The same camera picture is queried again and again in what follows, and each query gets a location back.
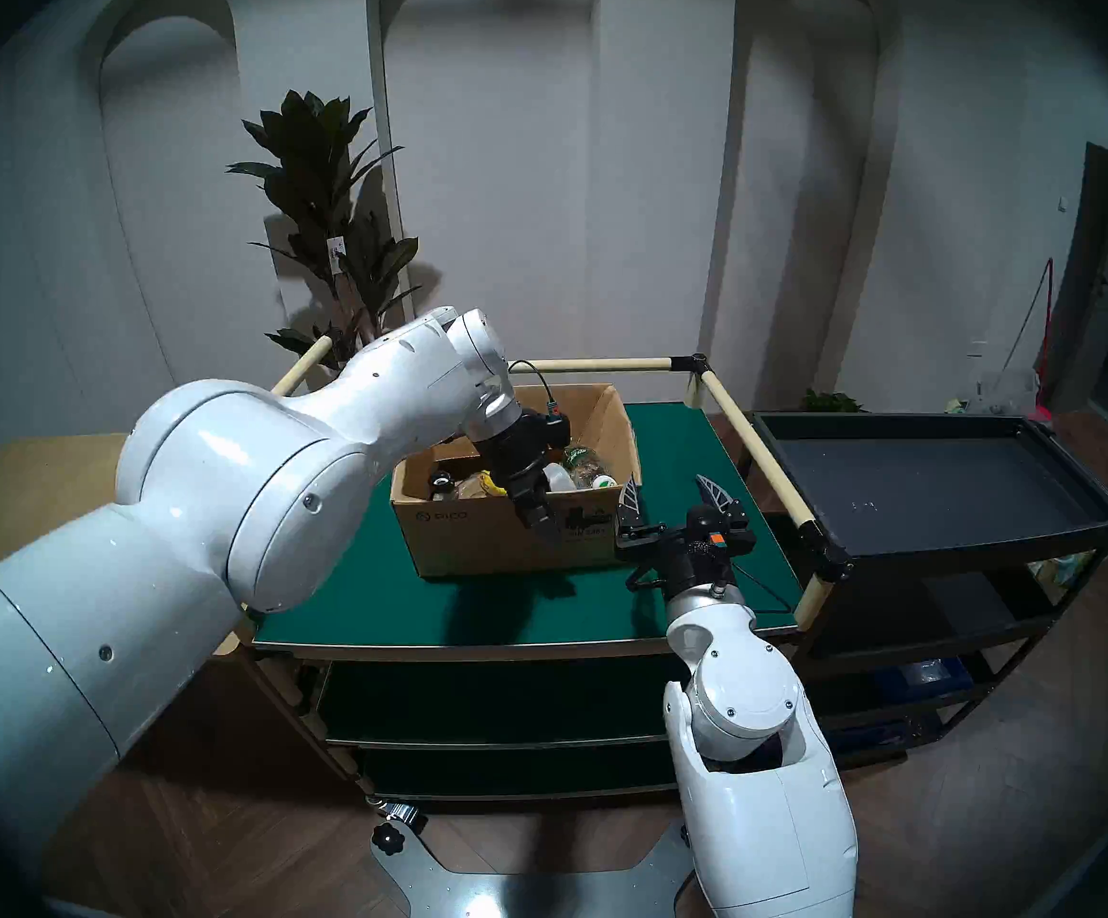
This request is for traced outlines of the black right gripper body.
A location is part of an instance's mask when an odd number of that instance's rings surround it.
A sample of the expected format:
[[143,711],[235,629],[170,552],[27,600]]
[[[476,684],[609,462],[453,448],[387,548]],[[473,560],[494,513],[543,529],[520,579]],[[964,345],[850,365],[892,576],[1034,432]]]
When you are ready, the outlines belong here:
[[615,510],[615,558],[633,565],[625,580],[632,594],[659,590],[679,596],[708,586],[716,595],[736,588],[733,558],[755,549],[750,519],[739,504],[724,509],[698,504],[681,527],[642,523],[638,510]]

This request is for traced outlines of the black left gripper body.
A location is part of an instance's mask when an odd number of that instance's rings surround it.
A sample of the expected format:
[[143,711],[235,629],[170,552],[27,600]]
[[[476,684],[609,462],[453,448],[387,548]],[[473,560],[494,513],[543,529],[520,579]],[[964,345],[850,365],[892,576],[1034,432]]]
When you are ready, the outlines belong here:
[[548,453],[570,446],[570,416],[561,411],[521,411],[510,427],[473,441],[491,479],[519,515],[550,515]]

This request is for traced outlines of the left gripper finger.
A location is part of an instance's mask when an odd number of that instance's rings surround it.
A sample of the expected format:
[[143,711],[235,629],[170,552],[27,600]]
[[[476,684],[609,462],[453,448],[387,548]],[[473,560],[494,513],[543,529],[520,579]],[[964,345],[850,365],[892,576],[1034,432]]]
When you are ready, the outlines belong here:
[[512,506],[522,526],[534,537],[547,545],[560,543],[560,523],[547,496],[517,496]]

